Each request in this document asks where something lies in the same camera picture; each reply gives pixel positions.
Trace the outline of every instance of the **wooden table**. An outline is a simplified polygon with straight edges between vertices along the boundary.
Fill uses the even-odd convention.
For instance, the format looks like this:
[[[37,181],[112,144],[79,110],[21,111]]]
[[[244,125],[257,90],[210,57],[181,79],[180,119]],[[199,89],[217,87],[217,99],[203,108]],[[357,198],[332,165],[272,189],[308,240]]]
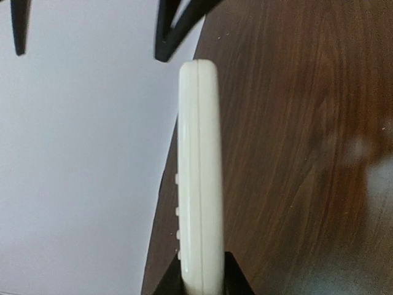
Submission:
[[[225,246],[256,294],[393,294],[393,1],[225,0],[196,58],[220,76]],[[144,277],[177,241],[176,132]]]

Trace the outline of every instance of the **white background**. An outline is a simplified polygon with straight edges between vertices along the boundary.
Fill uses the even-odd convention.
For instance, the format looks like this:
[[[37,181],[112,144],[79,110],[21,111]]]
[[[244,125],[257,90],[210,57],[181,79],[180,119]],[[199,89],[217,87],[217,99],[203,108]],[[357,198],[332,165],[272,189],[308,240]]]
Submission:
[[[0,3],[0,291],[139,294],[177,111],[157,0],[32,1],[16,57]]]

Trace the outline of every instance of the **white remote control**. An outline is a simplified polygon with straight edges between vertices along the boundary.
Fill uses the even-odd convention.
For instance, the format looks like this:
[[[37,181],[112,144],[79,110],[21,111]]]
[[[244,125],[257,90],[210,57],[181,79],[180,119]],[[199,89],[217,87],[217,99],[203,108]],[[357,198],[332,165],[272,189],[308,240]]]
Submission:
[[[179,259],[187,295],[223,295],[224,223],[217,70],[185,63],[179,79]]]

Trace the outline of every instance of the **brown table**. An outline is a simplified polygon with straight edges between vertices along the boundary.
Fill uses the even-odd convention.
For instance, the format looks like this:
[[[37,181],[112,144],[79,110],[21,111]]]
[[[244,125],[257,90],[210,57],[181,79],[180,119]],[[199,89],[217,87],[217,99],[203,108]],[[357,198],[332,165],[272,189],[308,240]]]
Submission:
[[[225,0],[217,64],[225,245],[256,294],[393,294],[393,1]],[[176,132],[143,295],[177,241]]]

